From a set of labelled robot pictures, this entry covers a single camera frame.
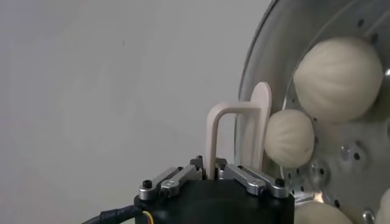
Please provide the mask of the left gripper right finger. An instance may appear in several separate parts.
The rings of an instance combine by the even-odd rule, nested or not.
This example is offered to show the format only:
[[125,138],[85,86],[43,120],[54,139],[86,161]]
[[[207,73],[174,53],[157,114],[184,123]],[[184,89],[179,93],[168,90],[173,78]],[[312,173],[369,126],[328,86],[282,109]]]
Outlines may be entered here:
[[251,195],[260,196],[268,192],[275,198],[288,198],[288,187],[282,178],[275,179],[245,166],[227,164],[222,158],[217,158],[216,165],[219,180],[235,180]]

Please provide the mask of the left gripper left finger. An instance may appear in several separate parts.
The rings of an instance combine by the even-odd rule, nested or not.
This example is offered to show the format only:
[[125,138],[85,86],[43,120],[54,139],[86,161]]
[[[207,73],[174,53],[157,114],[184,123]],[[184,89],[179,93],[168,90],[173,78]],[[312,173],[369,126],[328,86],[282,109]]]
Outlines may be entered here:
[[175,197],[189,180],[203,178],[203,157],[198,155],[185,167],[170,167],[151,180],[144,180],[138,189],[140,200],[151,201],[161,193]]

